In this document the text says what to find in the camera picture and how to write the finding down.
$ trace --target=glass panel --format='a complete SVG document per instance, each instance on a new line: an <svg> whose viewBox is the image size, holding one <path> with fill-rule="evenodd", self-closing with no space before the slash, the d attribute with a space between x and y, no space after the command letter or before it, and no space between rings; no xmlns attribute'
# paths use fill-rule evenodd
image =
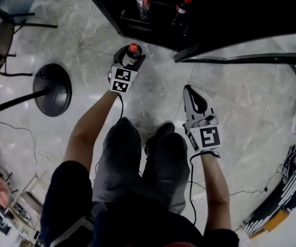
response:
<svg viewBox="0 0 296 247"><path fill-rule="evenodd" d="M296 34L245 42L204 53L192 57L192 59L199 59L202 57L230 58L267 53L296 53Z"/></svg>

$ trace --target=black chair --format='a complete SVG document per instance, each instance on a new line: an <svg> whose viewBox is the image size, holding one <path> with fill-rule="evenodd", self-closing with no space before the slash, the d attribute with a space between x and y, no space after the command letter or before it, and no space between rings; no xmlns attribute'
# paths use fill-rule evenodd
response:
<svg viewBox="0 0 296 247"><path fill-rule="evenodd" d="M0 69L3 64L5 64L5 72L0 72L0 75L6 77L16 77L16 76L32 76L32 73L17 73L17 74L8 74L6 72L6 58L15 57L15 54L9 54L13 35L18 32L22 27L48 27L48 28L57 28L56 25L45 25L45 24L36 24L36 23L26 23L26 20L21 22L16 22L15 17L19 16L29 16L35 15L35 13L23 13L23 14L7 14L6 12L0 9Z"/></svg>

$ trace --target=person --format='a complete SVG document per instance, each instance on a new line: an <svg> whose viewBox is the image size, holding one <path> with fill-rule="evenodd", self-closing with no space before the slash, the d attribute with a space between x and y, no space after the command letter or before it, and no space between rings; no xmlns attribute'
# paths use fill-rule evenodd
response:
<svg viewBox="0 0 296 247"><path fill-rule="evenodd" d="M229 191L216 158L201 156L208 218L204 235L181 212L189 167L186 141L167 122L145 147L123 117L108 132L93 187L93 148L117 98L107 91L77 122L55 170L41 217L45 246L238 246L231 230Z"/></svg>

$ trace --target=t-shirt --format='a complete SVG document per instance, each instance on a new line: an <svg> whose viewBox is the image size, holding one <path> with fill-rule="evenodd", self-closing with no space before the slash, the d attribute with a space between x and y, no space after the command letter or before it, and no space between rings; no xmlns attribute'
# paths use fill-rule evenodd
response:
<svg viewBox="0 0 296 247"><path fill-rule="evenodd" d="M67 161L54 172L41 217L45 246L238 246L231 230L204 236L185 217L128 193L114 203L92 202L87 169Z"/></svg>

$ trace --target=forearm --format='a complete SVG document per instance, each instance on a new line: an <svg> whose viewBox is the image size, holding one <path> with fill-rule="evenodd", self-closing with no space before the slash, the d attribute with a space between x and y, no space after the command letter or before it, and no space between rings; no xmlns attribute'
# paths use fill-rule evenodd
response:
<svg viewBox="0 0 296 247"><path fill-rule="evenodd" d="M90 172L93 147L116 98L117 93L107 91L79 119L70 135L63 161L79 162Z"/></svg>
<svg viewBox="0 0 296 247"><path fill-rule="evenodd" d="M219 167L217 158L211 154L205 154L201 156L201 160L208 200L208 220L205 231L220 228L230 230L230 196L226 179Z"/></svg>

